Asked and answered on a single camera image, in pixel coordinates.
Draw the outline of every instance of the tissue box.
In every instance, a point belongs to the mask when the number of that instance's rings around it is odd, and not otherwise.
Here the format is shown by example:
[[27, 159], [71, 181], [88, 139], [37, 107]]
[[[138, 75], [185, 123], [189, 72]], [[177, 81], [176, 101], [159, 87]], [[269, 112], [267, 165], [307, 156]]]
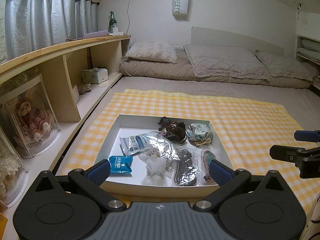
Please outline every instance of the tissue box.
[[93, 68], [81, 70], [84, 83], [100, 84], [108, 80], [108, 70], [105, 68]]

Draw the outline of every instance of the clear plastic case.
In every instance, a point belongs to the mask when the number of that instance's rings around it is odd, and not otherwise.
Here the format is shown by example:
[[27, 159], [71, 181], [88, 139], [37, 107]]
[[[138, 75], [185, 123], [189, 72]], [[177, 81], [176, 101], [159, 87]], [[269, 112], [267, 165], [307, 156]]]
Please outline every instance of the clear plastic case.
[[[18, 80], [23, 83], [24, 79], [20, 77]], [[1, 111], [4, 115], [2, 124], [7, 124], [8, 120], [12, 124], [5, 133], [23, 158], [44, 153], [58, 139], [61, 128], [41, 74], [1, 96], [0, 104], [5, 104], [5, 110]]]
[[28, 171], [29, 168], [0, 128], [1, 208], [11, 207], [21, 197], [28, 183]]

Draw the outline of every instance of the blue gripper pad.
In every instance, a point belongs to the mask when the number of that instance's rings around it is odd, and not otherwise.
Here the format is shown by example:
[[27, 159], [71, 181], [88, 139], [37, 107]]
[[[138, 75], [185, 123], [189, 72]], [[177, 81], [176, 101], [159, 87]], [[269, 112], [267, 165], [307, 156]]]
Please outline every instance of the blue gripper pad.
[[210, 177], [221, 187], [235, 176], [235, 172], [217, 160], [209, 164]]
[[295, 131], [294, 138], [296, 141], [319, 142], [320, 135], [317, 131]]
[[94, 169], [90, 170], [91, 168], [89, 168], [87, 170], [88, 173], [86, 177], [97, 186], [100, 186], [110, 176], [110, 162], [106, 160], [96, 168], [95, 166], [92, 168]]

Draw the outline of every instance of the bed headboard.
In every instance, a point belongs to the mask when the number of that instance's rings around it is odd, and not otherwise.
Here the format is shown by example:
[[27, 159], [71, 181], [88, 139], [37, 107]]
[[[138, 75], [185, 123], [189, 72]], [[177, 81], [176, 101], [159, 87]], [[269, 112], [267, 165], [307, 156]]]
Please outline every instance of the bed headboard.
[[191, 43], [206, 46], [237, 46], [247, 48], [252, 53], [255, 53], [255, 50], [258, 49], [278, 56], [284, 55], [284, 48], [269, 42], [238, 33], [209, 28], [192, 27]]

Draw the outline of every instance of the gray quilted comforter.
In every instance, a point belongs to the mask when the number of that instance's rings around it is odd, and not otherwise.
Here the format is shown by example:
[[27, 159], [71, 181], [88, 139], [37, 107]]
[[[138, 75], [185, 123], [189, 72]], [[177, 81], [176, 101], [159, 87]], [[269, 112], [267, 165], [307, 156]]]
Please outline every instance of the gray quilted comforter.
[[241, 47], [184, 46], [196, 77], [224, 76], [268, 80], [268, 70], [248, 49]]

